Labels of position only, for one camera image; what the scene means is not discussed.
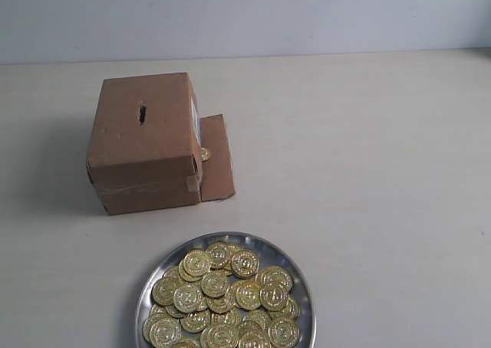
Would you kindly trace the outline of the brown cardboard slotted box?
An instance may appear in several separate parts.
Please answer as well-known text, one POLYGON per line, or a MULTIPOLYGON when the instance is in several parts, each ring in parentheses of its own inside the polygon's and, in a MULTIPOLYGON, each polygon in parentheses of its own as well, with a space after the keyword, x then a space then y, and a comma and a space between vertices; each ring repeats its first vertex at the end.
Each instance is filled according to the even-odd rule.
POLYGON ((236 193, 225 120, 199 115, 187 72, 106 79, 86 168, 109 215, 197 205, 236 193), (202 147, 211 151, 205 162, 202 147))

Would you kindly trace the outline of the gold coin top plate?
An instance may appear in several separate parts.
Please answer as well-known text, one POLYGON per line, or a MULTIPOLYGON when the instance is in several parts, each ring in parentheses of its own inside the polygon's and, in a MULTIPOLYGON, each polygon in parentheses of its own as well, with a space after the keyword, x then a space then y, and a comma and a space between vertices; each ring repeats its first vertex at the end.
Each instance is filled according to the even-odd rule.
POLYGON ((259 259, 255 252, 248 249, 237 251, 230 260, 233 274, 239 278, 248 278, 259 271, 259 259))

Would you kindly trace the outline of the gold coin plate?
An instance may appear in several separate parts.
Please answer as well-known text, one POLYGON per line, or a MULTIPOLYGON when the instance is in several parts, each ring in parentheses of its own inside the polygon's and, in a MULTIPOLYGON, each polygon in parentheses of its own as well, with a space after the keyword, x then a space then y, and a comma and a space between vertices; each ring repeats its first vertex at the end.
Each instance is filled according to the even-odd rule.
POLYGON ((269 325, 268 337, 274 347, 292 348, 300 340, 300 329, 292 318, 278 317, 269 325))
POLYGON ((288 302, 288 290, 280 283, 269 283, 260 290, 260 301, 266 310, 281 310, 288 302))
POLYGON ((180 325, 171 318, 162 318, 155 322, 149 332, 150 342, 156 348, 171 347, 182 337, 180 325))
POLYGON ((202 301, 203 292, 196 284, 182 284, 174 291, 173 304, 183 314, 196 311, 202 301))
POLYGON ((210 256, 202 249, 193 249, 184 257, 183 268, 192 277, 202 277, 211 268, 210 256))
POLYGON ((202 292, 211 298, 222 297, 230 287, 228 277, 222 271, 210 271, 200 282, 202 292))
POLYGON ((259 271, 259 259, 255 252, 248 249, 237 251, 230 260, 233 274, 239 278, 248 278, 259 271))

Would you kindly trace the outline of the gold coin upper left plate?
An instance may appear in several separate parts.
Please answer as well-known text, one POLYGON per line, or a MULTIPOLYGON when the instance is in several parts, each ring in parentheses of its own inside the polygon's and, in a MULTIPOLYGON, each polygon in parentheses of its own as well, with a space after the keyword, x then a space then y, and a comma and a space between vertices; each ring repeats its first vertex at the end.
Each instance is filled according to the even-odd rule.
POLYGON ((202 277, 211 268, 210 256, 202 249, 193 249, 184 257, 183 268, 192 277, 202 277))

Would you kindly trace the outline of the gold coin centre plate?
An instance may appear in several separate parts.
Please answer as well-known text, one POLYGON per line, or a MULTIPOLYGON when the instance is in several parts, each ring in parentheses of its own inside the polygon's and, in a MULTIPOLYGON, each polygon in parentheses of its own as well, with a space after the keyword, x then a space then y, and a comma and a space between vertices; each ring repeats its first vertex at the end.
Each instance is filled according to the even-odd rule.
POLYGON ((211 298, 222 297, 230 287, 228 277, 222 271, 210 271, 200 282, 202 292, 211 298))

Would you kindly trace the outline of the round silver metal plate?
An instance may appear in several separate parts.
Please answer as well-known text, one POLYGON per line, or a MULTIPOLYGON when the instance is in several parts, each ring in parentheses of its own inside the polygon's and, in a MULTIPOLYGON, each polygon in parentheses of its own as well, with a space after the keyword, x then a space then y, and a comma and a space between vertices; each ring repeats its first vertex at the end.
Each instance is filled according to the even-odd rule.
POLYGON ((312 347, 311 292, 293 260, 245 233, 214 233, 170 251, 137 302, 138 347, 312 347))

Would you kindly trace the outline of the gold coin bottom right plate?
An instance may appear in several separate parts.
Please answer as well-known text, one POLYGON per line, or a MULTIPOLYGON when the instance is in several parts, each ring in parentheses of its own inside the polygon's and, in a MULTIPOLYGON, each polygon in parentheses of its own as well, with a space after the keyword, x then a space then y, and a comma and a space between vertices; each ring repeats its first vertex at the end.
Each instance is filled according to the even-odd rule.
POLYGON ((292 348, 300 340, 300 329, 292 318, 278 317, 269 325, 268 337, 274 347, 292 348))

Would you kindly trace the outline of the gold coin bottom left plate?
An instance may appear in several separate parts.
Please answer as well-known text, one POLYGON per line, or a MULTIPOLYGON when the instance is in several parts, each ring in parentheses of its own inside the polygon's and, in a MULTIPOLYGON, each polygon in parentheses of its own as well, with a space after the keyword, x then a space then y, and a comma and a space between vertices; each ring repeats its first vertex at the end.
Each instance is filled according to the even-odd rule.
POLYGON ((171 318, 162 318, 155 322, 149 332, 150 342, 156 348, 171 347, 182 337, 180 325, 171 318))

